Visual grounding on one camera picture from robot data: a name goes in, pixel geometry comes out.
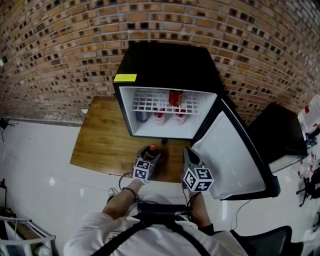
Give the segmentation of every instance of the brick wall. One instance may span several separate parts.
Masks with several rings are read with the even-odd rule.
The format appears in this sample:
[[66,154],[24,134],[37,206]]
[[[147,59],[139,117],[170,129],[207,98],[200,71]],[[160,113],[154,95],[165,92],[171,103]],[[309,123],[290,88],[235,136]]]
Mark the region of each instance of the brick wall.
[[1,0],[0,114],[80,122],[130,41],[208,48],[247,122],[270,102],[298,112],[319,92],[311,0]]

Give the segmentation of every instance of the person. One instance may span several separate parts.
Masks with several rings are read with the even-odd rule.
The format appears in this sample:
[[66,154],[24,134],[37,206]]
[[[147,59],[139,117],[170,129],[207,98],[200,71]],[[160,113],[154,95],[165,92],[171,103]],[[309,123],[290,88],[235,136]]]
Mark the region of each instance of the person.
[[[111,196],[102,212],[86,215],[78,230],[64,246],[65,256],[91,256],[115,255],[115,256],[247,256],[246,251],[228,231],[215,233],[210,221],[205,201],[202,194],[195,196],[189,191],[192,212],[190,220],[185,216],[179,216],[174,220],[177,226],[181,226],[188,236],[182,236],[163,224],[152,224],[149,227],[139,229],[120,242],[112,244],[117,237],[141,223],[137,211],[136,195],[144,183],[139,179],[133,179],[129,186],[115,196]],[[162,195],[146,195],[142,198],[145,203],[158,203],[169,205],[170,201]],[[190,241],[193,239],[200,243],[205,252],[199,253]]]

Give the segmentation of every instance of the white tile floor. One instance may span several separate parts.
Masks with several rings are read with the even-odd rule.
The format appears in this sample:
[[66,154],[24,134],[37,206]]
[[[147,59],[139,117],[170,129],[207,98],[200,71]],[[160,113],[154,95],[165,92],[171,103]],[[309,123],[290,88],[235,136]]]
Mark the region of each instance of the white tile floor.
[[[70,164],[80,128],[20,122],[8,126],[0,142],[0,179],[8,188],[7,203],[19,217],[31,218],[56,235],[56,247],[63,246],[86,213],[101,211],[108,199],[108,188],[118,187],[118,176],[80,168]],[[312,225],[320,209],[320,200],[309,200],[299,207],[298,180],[291,169],[277,173],[281,193],[277,198],[253,200],[238,214],[236,231],[243,236],[256,235],[289,225],[292,241],[304,241],[303,255],[320,244],[320,231]],[[123,179],[125,186],[129,178]],[[185,198],[178,183],[151,181],[141,195],[167,196],[183,204]],[[235,211],[246,201],[213,200],[206,193],[205,203],[215,230],[230,230]]]

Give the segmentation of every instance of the red bottle cap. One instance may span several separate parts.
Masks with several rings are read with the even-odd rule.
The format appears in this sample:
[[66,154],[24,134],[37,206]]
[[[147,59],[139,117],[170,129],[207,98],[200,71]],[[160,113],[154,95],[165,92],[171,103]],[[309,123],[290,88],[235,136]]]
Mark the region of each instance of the red bottle cap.
[[155,144],[151,144],[151,145],[150,145],[150,149],[151,149],[151,150],[156,150],[156,149],[157,149],[157,146],[156,146]]

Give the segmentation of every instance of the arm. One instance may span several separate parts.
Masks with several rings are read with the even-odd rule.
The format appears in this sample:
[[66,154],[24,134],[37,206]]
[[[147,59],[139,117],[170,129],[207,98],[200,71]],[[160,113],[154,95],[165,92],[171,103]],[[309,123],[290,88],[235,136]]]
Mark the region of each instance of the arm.
[[[132,189],[136,194],[138,194],[142,185],[142,181],[134,179],[127,188]],[[126,215],[134,200],[134,194],[131,191],[124,189],[106,204],[102,212],[115,220]]]
[[[191,192],[189,190],[189,198],[194,196],[197,192]],[[203,228],[206,226],[209,226],[211,224],[204,197],[202,196],[202,193],[198,194],[197,197],[193,200],[191,203],[192,206],[192,212],[191,212],[191,221],[199,228]]]

